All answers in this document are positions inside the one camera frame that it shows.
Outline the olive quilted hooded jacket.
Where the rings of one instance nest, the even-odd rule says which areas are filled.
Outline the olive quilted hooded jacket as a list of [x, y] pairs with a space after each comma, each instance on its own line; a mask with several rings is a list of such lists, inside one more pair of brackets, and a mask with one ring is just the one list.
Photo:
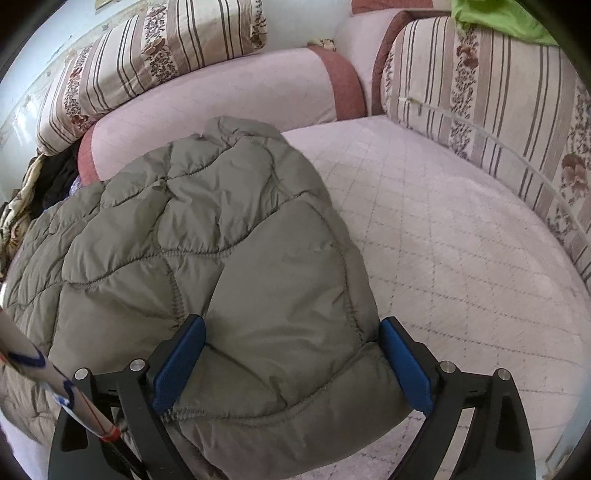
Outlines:
[[3, 307], [66, 374], [118, 371], [204, 318], [204, 351], [162, 417], [200, 479], [349, 457], [410, 411], [356, 246], [383, 127], [211, 119], [45, 211]]

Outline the black clothing pile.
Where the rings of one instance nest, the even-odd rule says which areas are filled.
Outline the black clothing pile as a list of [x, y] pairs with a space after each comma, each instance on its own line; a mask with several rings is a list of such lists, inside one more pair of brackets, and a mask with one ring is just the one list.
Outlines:
[[69, 195], [74, 181], [79, 176], [76, 154], [63, 155], [54, 165], [50, 185], [42, 198], [44, 210], [64, 200]]

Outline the pink quilted bed cover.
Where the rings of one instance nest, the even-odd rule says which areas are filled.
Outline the pink quilted bed cover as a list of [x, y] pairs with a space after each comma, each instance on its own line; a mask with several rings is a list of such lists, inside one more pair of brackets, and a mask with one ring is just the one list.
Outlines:
[[[384, 122], [388, 152], [377, 184], [360, 190], [370, 212], [356, 246], [379, 321], [396, 316], [463, 370], [508, 369], [542, 462], [589, 375], [587, 290], [563, 247], [511, 191], [432, 141], [375, 118]], [[419, 425], [409, 411], [380, 439], [318, 468], [339, 479], [378, 478]]]

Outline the beige brown floral blanket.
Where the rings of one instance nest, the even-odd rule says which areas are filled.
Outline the beige brown floral blanket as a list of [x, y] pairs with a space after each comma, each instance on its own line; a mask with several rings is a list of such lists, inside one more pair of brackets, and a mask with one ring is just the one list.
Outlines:
[[4, 282], [9, 266], [20, 247], [31, 223], [30, 206], [35, 195], [35, 185], [46, 156], [33, 158], [23, 177], [21, 188], [1, 208], [1, 281]]

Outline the blue plastic bag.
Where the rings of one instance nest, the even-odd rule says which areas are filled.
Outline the blue plastic bag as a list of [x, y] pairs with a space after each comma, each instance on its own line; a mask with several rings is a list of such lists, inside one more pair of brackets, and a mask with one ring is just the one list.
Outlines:
[[74, 195], [79, 189], [81, 189], [83, 187], [83, 182], [82, 179], [80, 177], [77, 177], [72, 185], [70, 186], [69, 189], [69, 195], [72, 196]]

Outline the striped floral quilt right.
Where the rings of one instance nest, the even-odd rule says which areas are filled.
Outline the striped floral quilt right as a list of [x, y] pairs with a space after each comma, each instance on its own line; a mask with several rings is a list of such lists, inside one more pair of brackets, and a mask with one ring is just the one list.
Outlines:
[[413, 20], [391, 46], [381, 103], [507, 186], [590, 280], [590, 94], [562, 50]]

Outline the striped floral quilt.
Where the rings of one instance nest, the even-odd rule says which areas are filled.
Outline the striped floral quilt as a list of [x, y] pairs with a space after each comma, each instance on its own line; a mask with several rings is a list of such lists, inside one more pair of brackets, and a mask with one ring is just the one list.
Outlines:
[[391, 46], [381, 103], [507, 186], [590, 280], [590, 94], [562, 50], [413, 20]]
[[37, 151], [54, 156], [98, 120], [176, 77], [259, 51], [259, 1], [168, 1], [83, 47], [53, 80], [40, 110]]

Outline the pink rolled quilt back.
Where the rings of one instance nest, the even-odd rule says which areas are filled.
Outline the pink rolled quilt back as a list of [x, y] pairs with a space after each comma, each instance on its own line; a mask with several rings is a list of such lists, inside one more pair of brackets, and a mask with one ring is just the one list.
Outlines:
[[106, 180], [135, 158], [232, 116], [282, 132], [366, 116], [356, 70], [322, 47], [253, 54], [182, 75], [123, 104], [83, 136], [84, 185]]

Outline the pink rolled quilt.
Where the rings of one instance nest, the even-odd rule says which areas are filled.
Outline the pink rolled quilt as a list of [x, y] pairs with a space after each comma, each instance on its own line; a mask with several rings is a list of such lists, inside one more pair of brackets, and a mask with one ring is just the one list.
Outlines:
[[123, 104], [83, 136], [84, 185], [106, 180], [135, 158], [232, 116], [282, 132], [366, 116], [356, 70], [322, 47], [253, 54], [182, 75]]
[[351, 2], [351, 15], [339, 26], [335, 45], [356, 70], [368, 116], [383, 114], [381, 78], [398, 34], [414, 20], [447, 16], [451, 10], [446, 0]]

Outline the striped floral quilt back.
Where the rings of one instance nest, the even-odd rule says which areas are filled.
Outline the striped floral quilt back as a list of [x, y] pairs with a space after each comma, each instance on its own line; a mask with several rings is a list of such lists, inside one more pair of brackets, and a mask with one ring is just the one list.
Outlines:
[[40, 110], [37, 151], [54, 156], [98, 120], [176, 77], [259, 51], [259, 1], [168, 1], [83, 47], [53, 80]]

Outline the pink rolled quilt right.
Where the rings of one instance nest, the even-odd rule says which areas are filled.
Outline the pink rolled quilt right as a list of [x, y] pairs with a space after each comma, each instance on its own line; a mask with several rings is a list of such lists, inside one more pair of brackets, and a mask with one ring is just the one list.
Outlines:
[[335, 45], [356, 70], [368, 116], [383, 114], [381, 78], [398, 34], [414, 20], [447, 16], [451, 10], [446, 0], [351, 2], [351, 15], [339, 26]]

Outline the lime green jacket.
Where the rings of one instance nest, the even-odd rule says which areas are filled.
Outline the lime green jacket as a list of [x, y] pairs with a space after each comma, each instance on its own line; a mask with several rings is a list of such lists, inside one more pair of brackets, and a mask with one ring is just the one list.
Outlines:
[[451, 13], [463, 27], [478, 25], [526, 43], [558, 45], [550, 32], [517, 1], [453, 0]]

